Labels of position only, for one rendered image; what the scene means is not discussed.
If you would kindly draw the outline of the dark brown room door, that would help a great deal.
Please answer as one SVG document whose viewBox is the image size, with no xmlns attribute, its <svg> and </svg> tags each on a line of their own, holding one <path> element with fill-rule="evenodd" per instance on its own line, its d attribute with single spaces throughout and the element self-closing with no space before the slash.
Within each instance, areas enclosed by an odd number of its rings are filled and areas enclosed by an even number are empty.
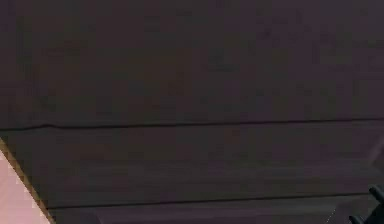
<svg viewBox="0 0 384 224">
<path fill-rule="evenodd" d="M 371 221 L 384 0 L 0 0 L 0 149 L 48 224 Z"/>
</svg>

